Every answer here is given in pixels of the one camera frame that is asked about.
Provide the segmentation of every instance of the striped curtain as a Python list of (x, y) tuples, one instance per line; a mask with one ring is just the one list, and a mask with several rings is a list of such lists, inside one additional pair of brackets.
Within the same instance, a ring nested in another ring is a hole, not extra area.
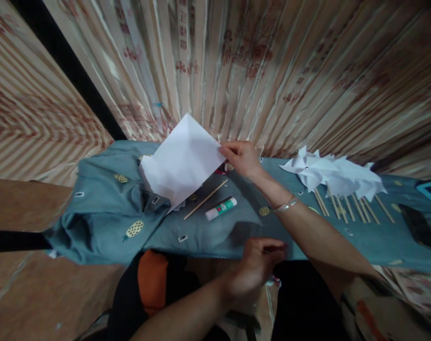
[(263, 156), (307, 145), (431, 177), (425, 0), (44, 2), (130, 139), (190, 112)]
[(0, 0), (0, 179), (73, 186), (112, 139), (53, 58)]

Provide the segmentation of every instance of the glue stick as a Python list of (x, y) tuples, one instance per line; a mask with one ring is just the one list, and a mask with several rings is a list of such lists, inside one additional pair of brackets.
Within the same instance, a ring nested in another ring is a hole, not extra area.
[(227, 201), (221, 203), (220, 205), (214, 207), (212, 210), (207, 211), (206, 212), (206, 218), (207, 218), (207, 220), (211, 221), (211, 220), (217, 218), (222, 213), (225, 213), (226, 211), (228, 211), (230, 208), (233, 208), (236, 205), (237, 205), (237, 201), (236, 201), (236, 199), (234, 199), (232, 197), (232, 198), (228, 199)]

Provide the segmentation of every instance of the wooden stick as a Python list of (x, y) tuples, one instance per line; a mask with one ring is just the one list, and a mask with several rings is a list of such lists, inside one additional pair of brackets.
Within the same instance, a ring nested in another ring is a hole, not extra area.
[(363, 204), (363, 198), (360, 198), (360, 199), (359, 199), (359, 202), (360, 202), (360, 204), (361, 204), (362, 211), (363, 211), (363, 213), (364, 213), (364, 215), (365, 215), (365, 219), (367, 219), (367, 221), (368, 221), (369, 223), (371, 223), (370, 216), (368, 215), (367, 209), (365, 208), (365, 206), (364, 206), (364, 204)]
[(338, 206), (340, 207), (340, 211), (341, 211), (342, 216), (343, 216), (343, 220), (344, 220), (345, 223), (348, 223), (348, 219), (346, 219), (346, 212), (345, 212), (345, 210), (343, 208), (343, 205), (342, 205), (342, 203), (340, 201), (340, 198), (338, 196), (336, 196), (336, 198), (337, 198)]
[(204, 199), (202, 202), (200, 202), (199, 204), (198, 204), (198, 206), (197, 207), (195, 207), (189, 214), (187, 214), (186, 216), (185, 216), (185, 218), (184, 218), (184, 220), (187, 220), (187, 218), (189, 217), (189, 216), (191, 216), (198, 208), (200, 208), (201, 207), (201, 205), (202, 204), (204, 204), (206, 201), (207, 201), (207, 199), (209, 199), (210, 197), (212, 197), (213, 195), (214, 195), (214, 193), (215, 192), (217, 192), (226, 182), (228, 181), (228, 179), (226, 179), (225, 181), (223, 181), (221, 184), (220, 184), (220, 186), (218, 186), (216, 189), (214, 189), (214, 191), (211, 193), (211, 194), (209, 194), (207, 197), (206, 197), (206, 199)]
[(368, 210), (370, 211), (371, 215), (373, 216), (373, 219), (375, 220), (375, 222), (378, 225), (381, 225), (381, 223), (379, 222), (378, 218), (376, 218), (375, 213), (373, 212), (373, 210), (370, 207), (370, 204), (368, 203), (368, 200), (366, 198), (363, 199), (363, 201), (365, 201), (365, 205), (367, 206)]
[(340, 219), (340, 214), (338, 213), (338, 207), (337, 207), (337, 204), (335, 203), (334, 196), (332, 195), (332, 191), (330, 190), (329, 184), (327, 184), (327, 190), (329, 191), (330, 198), (332, 199), (332, 204), (334, 205), (337, 218)]
[(354, 203), (356, 204), (357, 211), (359, 212), (359, 215), (361, 216), (362, 222), (366, 223), (365, 218), (363, 217), (362, 210), (359, 207), (359, 203), (357, 202), (356, 196), (354, 194), (352, 194), (351, 196), (352, 196), (352, 199), (354, 200)]
[(316, 198), (316, 201), (318, 202), (318, 205), (319, 205), (319, 208), (321, 209), (321, 212), (323, 212), (323, 215), (326, 216), (324, 207), (321, 204), (321, 200), (319, 199), (318, 194), (316, 192), (315, 192), (315, 198)]
[(315, 188), (315, 193), (317, 194), (317, 196), (319, 197), (319, 201), (321, 201), (321, 204), (323, 205), (323, 208), (325, 210), (325, 215), (330, 216), (329, 211), (327, 210), (327, 207), (324, 204), (324, 200), (321, 197), (321, 195), (319, 194), (318, 187)]
[(384, 211), (384, 213), (387, 215), (387, 217), (390, 219), (390, 221), (392, 223), (395, 224), (395, 220), (392, 218), (392, 216), (390, 215), (390, 213), (386, 210), (385, 206), (383, 205), (381, 199), (379, 199), (379, 197), (375, 194), (375, 198), (376, 200), (379, 202), (379, 205), (382, 207), (382, 210)]
[(356, 221), (356, 218), (354, 217), (354, 213), (351, 210), (351, 204), (349, 203), (349, 200), (346, 196), (344, 196), (344, 200), (346, 201), (346, 205), (348, 206), (348, 211), (349, 211), (349, 214), (351, 215), (352, 221)]

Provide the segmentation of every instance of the black phone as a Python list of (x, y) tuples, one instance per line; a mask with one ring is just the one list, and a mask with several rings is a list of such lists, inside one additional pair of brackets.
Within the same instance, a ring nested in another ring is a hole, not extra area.
[(411, 234), (420, 245), (431, 249), (431, 228), (422, 212), (409, 206), (398, 204)]

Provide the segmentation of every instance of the bracelet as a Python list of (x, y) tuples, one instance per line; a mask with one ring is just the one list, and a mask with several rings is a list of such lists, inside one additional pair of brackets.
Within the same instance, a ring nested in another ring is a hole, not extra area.
[(290, 201), (288, 201), (284, 205), (281, 205), (279, 208), (276, 208), (275, 210), (272, 210), (272, 212), (277, 213), (277, 212), (286, 211), (288, 208), (290, 208), (290, 206), (294, 206), (297, 203), (297, 201), (298, 201), (298, 199), (293, 195), (292, 199)]

